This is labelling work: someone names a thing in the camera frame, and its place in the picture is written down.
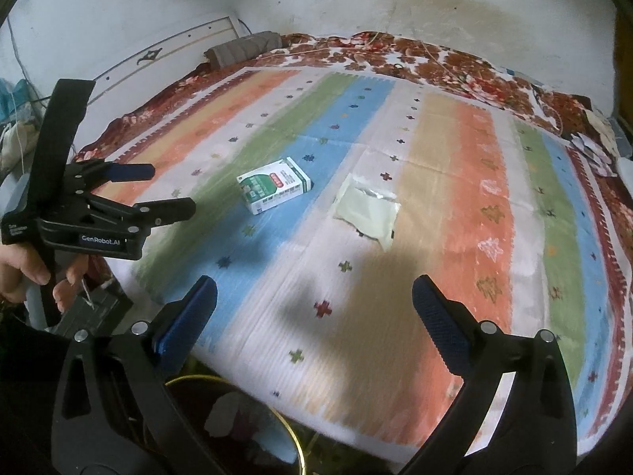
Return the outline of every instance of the blue gripper pad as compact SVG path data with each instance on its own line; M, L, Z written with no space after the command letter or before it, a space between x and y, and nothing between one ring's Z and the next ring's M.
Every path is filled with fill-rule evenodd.
M447 300L428 275L413 283L413 307L426 327L448 371L468 377L472 370L469 335L477 320L459 302Z
M211 277L204 275L197 280L181 302L165 305L167 307L180 304L181 307L177 316L170 320L170 323L166 323L167 327L161 327L161 332L154 340L154 352L160 359L158 367L165 376L175 376L182 369L187 356L213 314L217 301L218 287Z
M106 172L110 182L150 181L156 169L151 164L111 164Z

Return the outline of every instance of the hand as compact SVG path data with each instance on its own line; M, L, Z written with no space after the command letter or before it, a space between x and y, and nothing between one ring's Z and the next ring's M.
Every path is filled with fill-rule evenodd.
M53 298L60 311L67 310L75 301L81 279L88 270L88 255L77 255L66 270L66 278L53 289ZM30 244L0 244L0 295L12 303L26 299L23 276L39 285L46 285L51 274L35 248Z

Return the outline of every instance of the wall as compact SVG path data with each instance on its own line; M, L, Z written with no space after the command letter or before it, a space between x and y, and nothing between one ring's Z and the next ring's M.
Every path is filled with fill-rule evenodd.
M229 0L229 5L253 31L387 30L417 36L588 95L600 109L612 111L611 0Z
M94 78L213 12L226 15L226 0L18 0L10 18L27 74L48 96L58 78ZM0 77L22 78L6 23L0 28Z

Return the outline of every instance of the green and white box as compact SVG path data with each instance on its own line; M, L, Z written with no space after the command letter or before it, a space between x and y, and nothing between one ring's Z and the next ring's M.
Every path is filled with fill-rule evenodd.
M312 189L312 181L286 157L237 178L246 206L257 215Z

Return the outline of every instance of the blue stripe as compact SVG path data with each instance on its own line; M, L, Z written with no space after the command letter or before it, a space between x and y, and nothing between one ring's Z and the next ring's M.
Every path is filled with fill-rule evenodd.
M163 301L177 300L202 274L213 277L218 284L218 304L198 344L207 344L210 351L215 347L246 295L275 259L277 249L292 238L350 146L393 87L392 81L359 76L280 155L295 160L311 178L313 189L259 216L253 216L242 203L234 206L208 235L200 238L198 248L178 266L178 274L173 277L178 283L163 295ZM309 159L309 156L314 156L314 160L304 160L303 157ZM250 237L243 232L246 226L255 227ZM230 258L230 265L220 268L218 260L224 257Z
M609 282L589 203L575 176L572 162L565 148L555 139L547 134L542 137L552 158L556 176L574 207L576 219L576 239L585 295L585 345L582 369L574 387L574 405L578 437L583 438L593 425L605 388L613 326L613 314L608 300ZM596 256L596 260L591 257L592 254ZM592 372L597 374L596 379L591 376Z

